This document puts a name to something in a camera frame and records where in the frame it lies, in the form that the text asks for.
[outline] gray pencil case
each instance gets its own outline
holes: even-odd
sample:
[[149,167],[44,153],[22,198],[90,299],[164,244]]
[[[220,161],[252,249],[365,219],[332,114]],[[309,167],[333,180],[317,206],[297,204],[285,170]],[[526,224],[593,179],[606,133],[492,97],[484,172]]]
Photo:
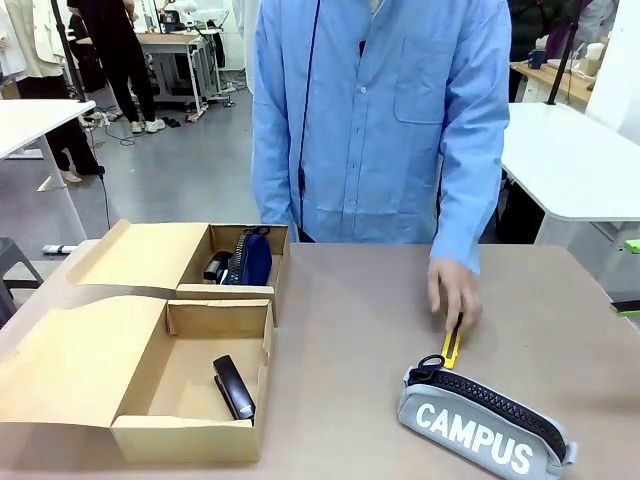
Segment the gray pencil case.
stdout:
[[562,478],[577,445],[561,425],[443,365],[431,355],[407,371],[400,423],[507,480]]

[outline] zipper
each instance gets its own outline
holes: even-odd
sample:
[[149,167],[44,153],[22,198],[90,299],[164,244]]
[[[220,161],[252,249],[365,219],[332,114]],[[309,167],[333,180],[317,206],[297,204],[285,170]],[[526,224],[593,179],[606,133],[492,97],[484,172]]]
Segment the zipper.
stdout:
[[[438,357],[442,359],[440,363],[426,363]],[[444,365],[444,357],[441,355],[426,357],[418,364],[418,368],[409,372],[407,385],[431,385],[477,403],[508,422],[542,438],[558,456],[560,462],[564,460],[567,446],[562,434],[546,418],[473,380],[442,370],[442,365]]]
[[252,235],[267,236],[271,229],[269,227],[255,227],[247,228],[236,244],[236,251],[234,252],[231,260],[229,260],[229,273],[227,278],[229,279],[227,285],[243,285],[242,272],[244,272],[244,265],[247,262],[247,243]]
[[244,271],[244,264],[247,261],[247,249],[245,248],[249,238],[253,233],[243,233],[236,244],[236,251],[229,260],[229,281],[227,285],[242,285],[242,272]]

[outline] hand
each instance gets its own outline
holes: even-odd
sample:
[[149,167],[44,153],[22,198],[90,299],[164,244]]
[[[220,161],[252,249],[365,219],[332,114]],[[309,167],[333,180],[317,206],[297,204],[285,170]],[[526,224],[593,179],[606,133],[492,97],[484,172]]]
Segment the hand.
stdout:
[[429,302],[433,313],[440,310],[444,302],[440,286],[447,299],[447,331],[451,332],[458,323],[458,315],[464,312],[460,333],[468,330],[480,318],[482,303],[478,279],[461,263],[447,258],[432,258],[428,270]]

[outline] box lid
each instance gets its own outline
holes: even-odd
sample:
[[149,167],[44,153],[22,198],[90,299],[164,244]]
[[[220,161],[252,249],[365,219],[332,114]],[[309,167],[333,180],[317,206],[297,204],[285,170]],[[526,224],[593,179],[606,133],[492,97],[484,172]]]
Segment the box lid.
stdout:
[[109,427],[165,307],[128,296],[51,310],[0,362],[0,421]]
[[74,285],[175,289],[207,223],[118,222],[69,272]]

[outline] shirt pocket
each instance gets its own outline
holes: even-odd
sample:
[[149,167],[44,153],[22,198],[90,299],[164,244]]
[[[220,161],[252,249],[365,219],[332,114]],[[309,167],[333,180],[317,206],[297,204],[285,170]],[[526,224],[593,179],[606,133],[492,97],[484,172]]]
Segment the shirt pocket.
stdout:
[[442,123],[454,52],[454,41],[405,37],[394,101],[398,121]]

